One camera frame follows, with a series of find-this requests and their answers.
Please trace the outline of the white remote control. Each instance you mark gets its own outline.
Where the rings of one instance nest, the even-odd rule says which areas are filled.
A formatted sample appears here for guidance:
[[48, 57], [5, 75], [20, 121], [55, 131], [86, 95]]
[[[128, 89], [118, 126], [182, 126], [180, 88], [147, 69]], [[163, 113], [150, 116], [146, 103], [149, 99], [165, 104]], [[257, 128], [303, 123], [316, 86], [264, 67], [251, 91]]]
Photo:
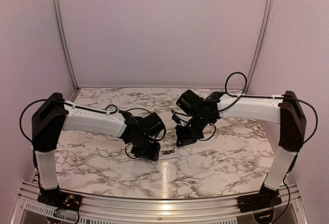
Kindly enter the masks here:
[[177, 159], [179, 157], [179, 153], [177, 152], [177, 149], [172, 150], [161, 150], [159, 153], [159, 161], [167, 161], [171, 159]]

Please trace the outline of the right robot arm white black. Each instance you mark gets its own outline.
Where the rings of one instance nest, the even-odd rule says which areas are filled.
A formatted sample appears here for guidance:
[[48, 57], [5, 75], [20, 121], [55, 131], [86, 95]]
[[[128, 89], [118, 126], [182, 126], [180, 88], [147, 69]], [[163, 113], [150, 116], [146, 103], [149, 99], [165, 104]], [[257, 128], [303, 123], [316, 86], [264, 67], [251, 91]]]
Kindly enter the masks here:
[[[211, 143], [221, 142], [220, 145], [206, 145], [206, 148], [194, 148], [190, 156], [185, 156], [177, 166], [177, 177], [172, 181], [175, 186], [170, 197], [175, 198], [203, 198], [210, 196], [225, 196], [238, 193], [258, 191], [266, 174], [269, 172], [271, 160], [274, 158], [270, 140], [263, 129], [263, 120], [244, 119], [245, 117], [224, 117], [223, 126], [215, 131], [218, 138], [210, 139]], [[319, 177], [315, 176], [311, 166], [319, 159], [306, 159], [306, 155], [315, 156], [312, 145], [319, 145], [318, 135], [306, 148], [309, 152], [302, 152], [302, 157], [295, 168], [295, 172], [288, 180], [296, 180], [297, 186], [305, 197], [315, 193]], [[188, 175], [190, 163], [196, 163], [192, 169], [201, 166], [201, 173]]]

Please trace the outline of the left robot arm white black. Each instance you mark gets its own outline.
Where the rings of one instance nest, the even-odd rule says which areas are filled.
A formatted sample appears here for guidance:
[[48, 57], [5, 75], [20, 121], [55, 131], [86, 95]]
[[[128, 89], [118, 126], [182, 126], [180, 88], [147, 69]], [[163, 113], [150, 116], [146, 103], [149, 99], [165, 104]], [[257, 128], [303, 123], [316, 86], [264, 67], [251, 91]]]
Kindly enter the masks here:
[[155, 162], [166, 127], [148, 110], [120, 110], [113, 104], [84, 107], [56, 92], [28, 104], [30, 142], [38, 177], [38, 201], [50, 206], [80, 204], [82, 192], [122, 195], [123, 181], [147, 161]]

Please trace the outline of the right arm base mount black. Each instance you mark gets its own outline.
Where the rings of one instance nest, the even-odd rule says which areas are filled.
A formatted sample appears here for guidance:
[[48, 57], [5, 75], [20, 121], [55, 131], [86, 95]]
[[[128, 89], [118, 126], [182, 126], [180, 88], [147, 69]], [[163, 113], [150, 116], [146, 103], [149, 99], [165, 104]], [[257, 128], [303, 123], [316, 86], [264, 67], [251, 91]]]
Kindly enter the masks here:
[[273, 208], [274, 206], [280, 205], [281, 203], [282, 200], [279, 193], [275, 193], [274, 196], [255, 193], [237, 198], [238, 208], [241, 213]]

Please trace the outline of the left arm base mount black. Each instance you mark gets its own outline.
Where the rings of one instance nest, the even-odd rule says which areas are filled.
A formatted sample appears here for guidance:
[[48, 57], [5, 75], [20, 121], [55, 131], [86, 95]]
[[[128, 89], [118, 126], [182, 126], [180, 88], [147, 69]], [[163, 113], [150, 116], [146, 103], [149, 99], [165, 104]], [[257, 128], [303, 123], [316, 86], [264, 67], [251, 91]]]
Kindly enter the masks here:
[[57, 210], [71, 210], [77, 212], [80, 209], [82, 196], [63, 191], [46, 191], [39, 194], [37, 201], [56, 207]]

